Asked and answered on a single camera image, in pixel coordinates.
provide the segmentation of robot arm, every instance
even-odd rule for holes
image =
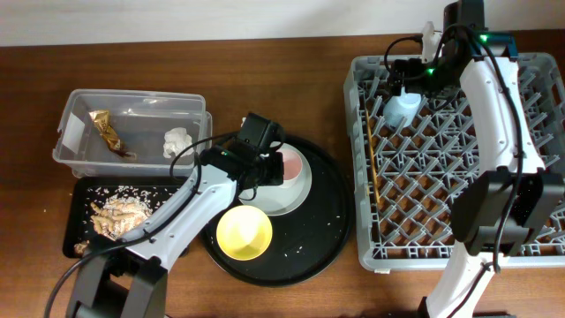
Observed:
[[[438,41],[432,30],[428,24],[421,38],[412,38],[423,43],[421,58],[393,62],[388,86],[393,95],[404,89],[432,98],[460,87],[470,103],[480,177],[451,208],[456,243],[440,282],[420,307],[420,313],[428,317],[467,318],[472,317],[494,275],[491,267],[499,224],[506,222],[498,257],[498,264],[503,265],[522,244],[535,239],[565,187],[561,175],[544,171],[545,165],[531,142],[518,93],[517,50],[512,35],[487,32],[484,5],[475,0],[460,0],[446,7],[444,32]],[[491,50],[493,58],[483,46]],[[440,54],[431,60],[431,52]],[[502,79],[494,64],[500,68]],[[509,94],[504,92],[504,84]],[[522,135],[521,145],[517,129]],[[503,218],[506,204],[511,205],[508,218]]]
[[[271,147],[274,141],[279,146]],[[283,142],[281,126],[250,113],[237,136],[204,151],[180,189],[121,238],[147,239],[122,253],[94,257],[80,269],[66,316],[163,317],[168,272],[206,223],[242,190],[283,183],[283,156],[276,152]],[[112,244],[96,237],[88,252],[104,251]],[[129,291],[110,279],[110,274],[123,273],[133,276]]]

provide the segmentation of white cup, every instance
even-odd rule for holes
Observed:
[[[422,95],[406,93],[403,87],[400,96],[392,96],[390,98],[382,111],[382,115],[385,117],[387,124],[393,127],[398,127],[404,117],[406,118],[404,127],[408,127],[412,124],[418,112],[420,102],[422,102]]]
[[[284,165],[284,175],[282,176],[281,188],[290,188],[298,181],[298,177],[302,173],[302,158],[294,151],[287,148],[279,149],[282,154],[282,164]]]

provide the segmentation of gold wrapper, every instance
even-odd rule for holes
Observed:
[[[134,153],[126,150],[124,143],[122,143],[114,128],[109,124],[109,110],[95,110],[88,114],[92,118],[96,129],[98,129],[100,135],[106,141],[110,151],[124,158],[136,158]]]

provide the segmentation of gray plastic rack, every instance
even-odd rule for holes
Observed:
[[[445,100],[424,98],[412,125],[392,128],[378,116],[388,77],[382,61],[382,57],[357,57],[343,86],[355,172],[359,261],[378,273],[443,269],[454,243],[449,207],[478,177],[478,146],[469,103],[460,93],[449,106],[433,112]],[[565,89],[559,69],[554,58],[544,53],[521,54],[519,64],[520,94],[532,140],[546,167],[563,175]],[[562,266],[565,201],[507,268]]]

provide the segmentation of crumbled food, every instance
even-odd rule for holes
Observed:
[[[82,241],[80,243],[77,243],[74,245],[74,253],[77,256],[82,256],[85,253],[85,250],[87,249],[87,246],[90,242],[89,241]]]
[[[139,198],[125,195],[119,199],[112,196],[102,208],[94,203],[90,207],[94,211],[94,215],[90,216],[94,230],[113,240],[143,223],[153,212]]]

